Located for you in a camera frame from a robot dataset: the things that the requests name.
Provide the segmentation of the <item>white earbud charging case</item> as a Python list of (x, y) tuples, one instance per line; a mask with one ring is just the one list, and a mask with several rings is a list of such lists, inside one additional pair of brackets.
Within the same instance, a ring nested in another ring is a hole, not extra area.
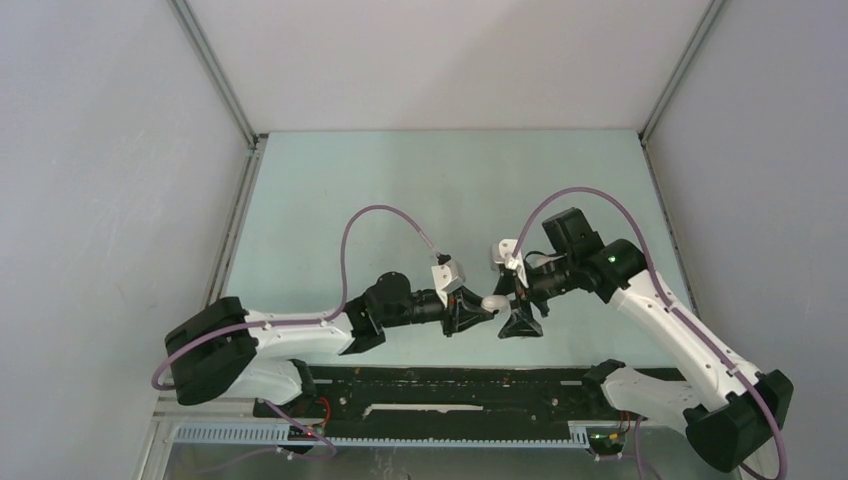
[(480, 307), (493, 315), (510, 310), (510, 299), (503, 295), (485, 296), (480, 301)]

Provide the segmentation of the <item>pink earbud charging case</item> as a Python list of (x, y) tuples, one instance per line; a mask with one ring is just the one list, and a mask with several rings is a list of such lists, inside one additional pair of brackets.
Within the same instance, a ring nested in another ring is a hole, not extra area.
[(555, 261), (556, 258), (553, 257), (539, 257), (534, 260), (534, 268), (548, 268)]

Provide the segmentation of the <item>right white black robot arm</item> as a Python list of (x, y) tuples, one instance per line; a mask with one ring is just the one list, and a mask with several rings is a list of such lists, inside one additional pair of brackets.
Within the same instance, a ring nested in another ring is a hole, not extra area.
[(606, 418), (635, 413), (682, 434), (712, 468), (758, 473), (750, 461), (776, 440), (794, 393), (779, 369), (765, 372), (733, 351), (682, 305), (632, 242), (605, 243), (577, 208), (543, 223), (553, 254), (526, 261), (515, 239), (492, 246), (502, 278), (496, 292), (513, 295), (502, 338), (539, 336), (535, 315), (573, 290), (596, 295), (633, 321), (673, 362), (684, 380), (659, 380), (609, 359), (584, 377), (585, 411)]

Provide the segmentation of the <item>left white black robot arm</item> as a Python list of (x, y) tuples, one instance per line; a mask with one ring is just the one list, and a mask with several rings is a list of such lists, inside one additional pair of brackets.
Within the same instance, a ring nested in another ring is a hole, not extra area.
[(168, 333), (164, 343), (179, 404), (253, 397), (299, 417), (316, 403), (308, 359), (366, 352), (384, 343), (393, 327), (437, 323), (451, 336), (506, 307), (506, 297), (476, 295), (450, 268), (438, 266), (432, 289), (414, 291), (398, 272), (381, 275), (334, 319), (247, 310), (238, 298), (224, 297)]

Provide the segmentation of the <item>aluminium rail frame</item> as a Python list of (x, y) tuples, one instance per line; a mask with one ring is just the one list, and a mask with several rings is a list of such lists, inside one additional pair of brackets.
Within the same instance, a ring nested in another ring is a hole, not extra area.
[(275, 478), (563, 477), (568, 461), (590, 472), (594, 451), (632, 449), (635, 426), (617, 433), (598, 422), (571, 427), (567, 441), (457, 442), (336, 439), (316, 419), (298, 420), (252, 399), (184, 407), (172, 394), (153, 415), (150, 474), (231, 478), (267, 469)]

